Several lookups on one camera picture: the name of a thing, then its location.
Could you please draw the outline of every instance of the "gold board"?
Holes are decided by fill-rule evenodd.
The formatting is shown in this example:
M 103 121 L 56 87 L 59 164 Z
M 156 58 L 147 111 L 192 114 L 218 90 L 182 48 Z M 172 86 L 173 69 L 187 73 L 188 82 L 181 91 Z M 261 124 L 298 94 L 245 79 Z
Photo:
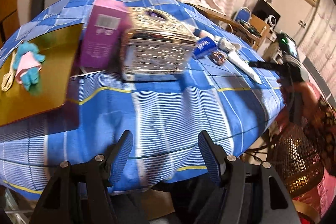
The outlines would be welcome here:
M 79 44 L 82 24 L 55 30 L 29 42 L 38 46 L 45 61 L 40 81 L 28 91 L 15 80 L 12 87 L 0 90 L 0 127 L 56 109 L 65 104 L 70 71 Z M 0 79 L 9 72 L 11 54 L 0 68 Z

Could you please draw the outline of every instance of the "blue plush toy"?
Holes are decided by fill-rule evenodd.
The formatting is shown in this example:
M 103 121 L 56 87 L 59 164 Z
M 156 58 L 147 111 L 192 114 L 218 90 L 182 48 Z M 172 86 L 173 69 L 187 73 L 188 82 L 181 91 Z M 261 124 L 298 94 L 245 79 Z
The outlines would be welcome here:
M 13 63 L 16 80 L 18 83 L 22 82 L 27 91 L 32 84 L 39 82 L 40 63 L 45 60 L 45 56 L 38 52 L 39 48 L 34 43 L 23 42 L 17 49 Z

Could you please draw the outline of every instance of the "human hand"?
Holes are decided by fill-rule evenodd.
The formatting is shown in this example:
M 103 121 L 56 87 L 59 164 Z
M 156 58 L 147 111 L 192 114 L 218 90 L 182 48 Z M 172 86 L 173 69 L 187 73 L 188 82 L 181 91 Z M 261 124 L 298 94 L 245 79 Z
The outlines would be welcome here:
M 291 92 L 300 92 L 302 95 L 302 115 L 309 121 L 314 113 L 319 103 L 313 88 L 307 82 L 296 82 L 293 83 L 293 86 L 281 86 L 280 91 L 283 97 L 285 104 L 289 103 L 289 93 Z

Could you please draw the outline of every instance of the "desk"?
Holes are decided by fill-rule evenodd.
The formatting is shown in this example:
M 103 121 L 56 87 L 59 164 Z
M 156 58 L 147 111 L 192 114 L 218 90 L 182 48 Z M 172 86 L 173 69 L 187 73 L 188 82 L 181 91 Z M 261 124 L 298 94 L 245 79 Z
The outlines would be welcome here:
M 232 18 L 228 17 L 227 15 L 223 15 L 217 11 L 198 6 L 198 5 L 193 5 L 190 3 L 187 3 L 188 5 L 191 5 L 196 8 L 197 11 L 199 11 L 200 14 L 205 16 L 206 18 L 209 18 L 210 20 L 218 20 L 222 21 L 224 23 L 230 24 L 233 30 L 237 30 L 243 35 L 247 36 L 249 39 L 253 40 L 256 42 L 257 45 L 260 45 L 262 39 L 259 37 L 256 37 L 255 35 L 251 34 L 248 30 L 246 30 L 240 23 L 234 21 Z
M 86 23 L 94 1 L 61 0 L 47 8 L 5 43 L 0 66 L 20 39 Z M 245 42 L 189 5 L 176 0 L 119 1 L 127 6 L 160 9 L 178 20 L 193 22 L 212 35 L 239 43 L 242 59 L 261 60 Z M 38 199 L 48 181 L 49 167 L 63 160 L 86 162 L 116 143 L 124 130 L 134 135 L 133 149 L 120 181 L 109 188 L 110 192 L 145 189 L 160 181 L 204 174 L 207 170 L 197 145 L 201 130 L 207 130 L 227 154 L 239 156 L 283 107 L 277 75 L 253 70 L 261 85 L 229 61 L 217 66 L 208 57 L 191 58 L 176 81 L 130 83 L 106 71 L 85 75 L 79 81 L 77 101 L 72 100 L 78 104 L 79 128 L 49 134 L 45 121 L 12 124 L 15 140 L 0 143 L 0 184 L 28 199 Z

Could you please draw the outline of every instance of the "barcode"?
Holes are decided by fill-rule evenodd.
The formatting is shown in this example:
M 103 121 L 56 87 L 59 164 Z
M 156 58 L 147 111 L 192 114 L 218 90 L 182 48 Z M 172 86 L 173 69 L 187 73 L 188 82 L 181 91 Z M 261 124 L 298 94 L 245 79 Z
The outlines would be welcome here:
M 116 30 L 118 28 L 119 22 L 120 18 L 100 14 L 97 16 L 95 26 Z

